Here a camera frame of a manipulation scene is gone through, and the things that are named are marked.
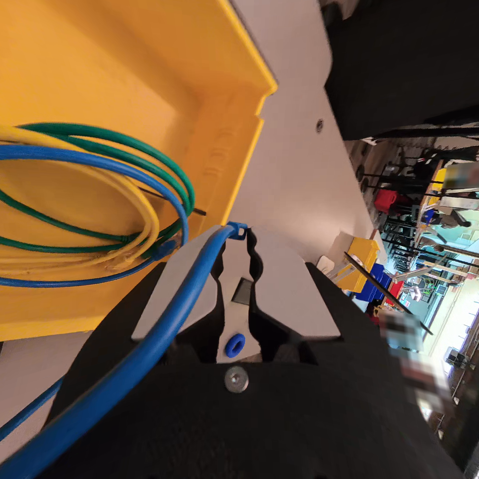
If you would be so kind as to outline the blue storage bin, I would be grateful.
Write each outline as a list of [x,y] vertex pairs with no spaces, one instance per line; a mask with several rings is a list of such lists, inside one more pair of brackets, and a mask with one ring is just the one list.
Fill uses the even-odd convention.
[[[370,275],[375,278],[375,280],[385,289],[387,290],[389,285],[391,284],[391,278],[385,272],[385,267],[380,263],[375,263],[372,266]],[[385,295],[369,280],[366,281],[365,285],[363,286],[360,293],[356,294],[356,299],[365,302],[372,302],[382,301]]]

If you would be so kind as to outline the red storage bin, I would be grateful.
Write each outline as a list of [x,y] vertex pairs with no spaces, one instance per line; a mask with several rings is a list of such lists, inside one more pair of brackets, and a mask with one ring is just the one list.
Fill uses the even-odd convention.
[[374,200],[374,207],[380,213],[391,214],[395,211],[395,204],[399,198],[396,191],[380,189]]

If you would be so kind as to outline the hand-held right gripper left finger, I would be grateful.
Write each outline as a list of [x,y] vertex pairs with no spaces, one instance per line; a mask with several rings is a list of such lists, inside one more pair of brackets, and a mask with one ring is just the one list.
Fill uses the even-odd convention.
[[[158,321],[186,278],[201,248],[218,229],[220,226],[213,226],[190,240],[166,262],[131,335],[133,341],[136,343],[141,341]],[[223,260],[220,253],[197,302],[175,338],[178,345],[190,345],[200,362],[217,361],[219,340],[225,326],[224,302],[219,284],[219,275],[222,271]]]

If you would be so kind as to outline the small yellow storage bin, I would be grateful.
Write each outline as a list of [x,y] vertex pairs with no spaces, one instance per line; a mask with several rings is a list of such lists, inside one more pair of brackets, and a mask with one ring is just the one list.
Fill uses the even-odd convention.
[[[355,237],[347,254],[355,261],[360,260],[358,263],[361,264],[367,272],[371,272],[376,262],[379,249],[378,243],[375,240]],[[341,273],[344,272],[346,275],[338,280],[336,285],[342,290],[361,293],[367,282],[367,278],[357,269],[353,271],[352,267],[343,268]]]

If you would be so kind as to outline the yellow plastic bin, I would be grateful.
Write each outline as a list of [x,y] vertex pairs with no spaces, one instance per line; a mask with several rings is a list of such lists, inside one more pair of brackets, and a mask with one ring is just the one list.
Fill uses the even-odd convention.
[[84,332],[226,224],[277,90],[230,1],[1,1],[1,342]]

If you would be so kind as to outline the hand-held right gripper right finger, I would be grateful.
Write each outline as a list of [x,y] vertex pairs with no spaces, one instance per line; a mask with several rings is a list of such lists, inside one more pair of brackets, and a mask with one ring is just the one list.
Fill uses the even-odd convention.
[[248,327],[262,362],[308,359],[308,345],[341,338],[301,256],[280,237],[248,229],[250,257]]

